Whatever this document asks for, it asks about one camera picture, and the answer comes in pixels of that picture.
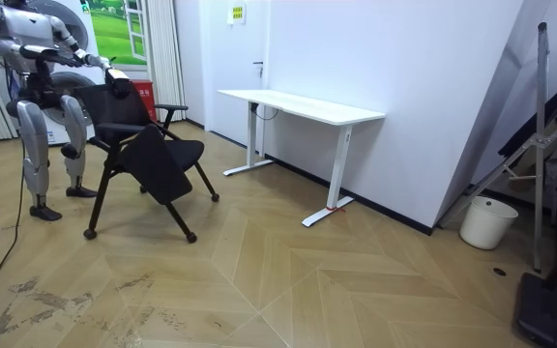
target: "standing desk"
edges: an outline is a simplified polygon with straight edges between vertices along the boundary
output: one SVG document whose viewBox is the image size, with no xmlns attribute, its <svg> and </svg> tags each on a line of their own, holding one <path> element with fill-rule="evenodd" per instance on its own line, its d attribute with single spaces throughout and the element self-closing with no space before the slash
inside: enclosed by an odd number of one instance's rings
<svg viewBox="0 0 557 348">
<path fill-rule="evenodd" d="M 354 200 L 354 198 L 349 196 L 338 199 L 340 183 L 343 178 L 343 169 L 345 169 L 345 159 L 347 158 L 347 149 L 349 148 L 349 141 L 351 140 L 352 126 L 364 121 L 384 118 L 386 117 L 384 113 L 341 105 L 334 102 L 319 101 L 311 98 L 294 96 L 273 90 L 219 90 L 219 93 L 249 102 L 247 165 L 226 170 L 223 172 L 225 176 L 251 170 L 273 162 L 269 159 L 255 162 L 255 144 L 257 142 L 256 109 L 259 104 L 264 104 L 295 116 L 340 127 L 337 153 L 335 154 L 335 165 L 333 167 L 332 180 L 330 181 L 330 190 L 328 192 L 326 208 L 311 215 L 310 217 L 305 218 L 302 221 L 302 224 L 306 227 L 310 227 L 315 222 Z"/>
</svg>

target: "humanoid robot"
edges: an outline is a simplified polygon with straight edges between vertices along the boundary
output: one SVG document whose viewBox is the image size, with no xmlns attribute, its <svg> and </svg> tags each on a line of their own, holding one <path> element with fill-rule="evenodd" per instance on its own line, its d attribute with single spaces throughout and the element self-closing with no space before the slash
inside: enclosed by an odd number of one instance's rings
<svg viewBox="0 0 557 348">
<path fill-rule="evenodd" d="M 60 55 L 55 39 L 65 43 L 74 56 Z M 82 186 L 87 139 L 83 110 L 75 98 L 55 92 L 50 79 L 53 65 L 100 67 L 105 71 L 106 83 L 113 84 L 116 94 L 125 95 L 130 91 L 129 79 L 112 69 L 108 59 L 81 49 L 61 19 L 34 12 L 27 7 L 26 0 L 6 0 L 0 5 L 0 56 L 21 79 L 18 99 L 9 102 L 6 109 L 15 120 L 27 150 L 23 175 L 33 198 L 29 213 L 44 220 L 57 220 L 62 215 L 46 206 L 49 162 L 43 109 L 61 107 L 64 110 L 70 143 L 65 144 L 61 152 L 71 178 L 66 195 L 94 197 L 96 192 Z"/>
</svg>

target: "black chair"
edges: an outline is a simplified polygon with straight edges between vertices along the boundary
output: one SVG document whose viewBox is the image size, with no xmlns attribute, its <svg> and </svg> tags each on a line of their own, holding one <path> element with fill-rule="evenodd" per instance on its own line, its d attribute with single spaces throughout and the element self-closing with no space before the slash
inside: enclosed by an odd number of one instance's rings
<svg viewBox="0 0 557 348">
<path fill-rule="evenodd" d="M 131 173 L 141 184 L 141 192 L 149 192 L 164 205 L 182 228 L 189 243 L 194 243 L 197 237 L 189 230 L 171 202 L 192 190 L 185 172 L 193 166 L 212 194 L 212 200 L 219 201 L 219 195 L 199 165 L 203 143 L 182 140 L 168 130 L 175 111 L 187 110 L 187 106 L 156 104 L 156 108 L 168 111 L 162 127 L 150 120 L 138 92 L 132 86 L 131 89 L 123 98 L 117 98 L 110 85 L 74 90 L 75 95 L 83 101 L 96 131 L 96 136 L 89 143 L 107 152 L 89 228 L 83 235 L 88 240 L 97 236 L 96 224 L 109 180 L 120 173 Z"/>
</svg>

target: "robot leg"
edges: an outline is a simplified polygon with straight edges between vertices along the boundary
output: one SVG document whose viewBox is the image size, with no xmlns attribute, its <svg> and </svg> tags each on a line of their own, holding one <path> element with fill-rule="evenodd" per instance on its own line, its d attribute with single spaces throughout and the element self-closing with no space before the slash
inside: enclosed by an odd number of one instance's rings
<svg viewBox="0 0 557 348">
<path fill-rule="evenodd" d="M 11 115 L 18 118 L 20 137 L 27 150 L 27 157 L 23 159 L 23 175 L 33 198 L 29 214 L 47 221 L 58 220 L 62 215 L 46 207 L 48 139 L 43 113 L 37 105 L 29 101 L 17 101 L 13 109 L 16 115 Z"/>
<path fill-rule="evenodd" d="M 66 171 L 70 175 L 70 187 L 66 189 L 69 197 L 96 197 L 97 193 L 93 190 L 84 188 L 83 171 L 85 171 L 85 142 L 87 141 L 87 126 L 83 109 L 78 101 L 64 95 L 61 100 L 64 109 L 66 132 L 70 142 L 62 147 L 62 155 L 66 164 Z"/>
</svg>

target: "door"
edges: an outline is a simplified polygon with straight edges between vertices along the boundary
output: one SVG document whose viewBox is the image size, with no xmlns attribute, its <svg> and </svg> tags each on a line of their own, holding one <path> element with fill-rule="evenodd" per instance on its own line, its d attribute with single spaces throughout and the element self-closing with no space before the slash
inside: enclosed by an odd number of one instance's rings
<svg viewBox="0 0 557 348">
<path fill-rule="evenodd" d="M 204 54 L 210 59 L 210 89 L 206 93 L 206 128 L 215 131 L 242 144 L 248 139 L 248 103 L 217 93 L 222 89 L 260 89 L 262 88 L 262 71 L 266 51 L 267 10 L 266 1 L 212 1 L 202 6 L 208 30 L 204 43 Z M 230 8 L 243 7 L 243 14 L 235 11 L 236 20 L 228 23 L 234 13 Z M 237 16 L 243 16 L 244 23 L 239 23 Z M 263 107 L 257 113 L 263 116 Z M 258 120 L 258 131 L 262 131 L 263 122 Z M 262 136 L 258 133 L 257 143 Z"/>
</svg>

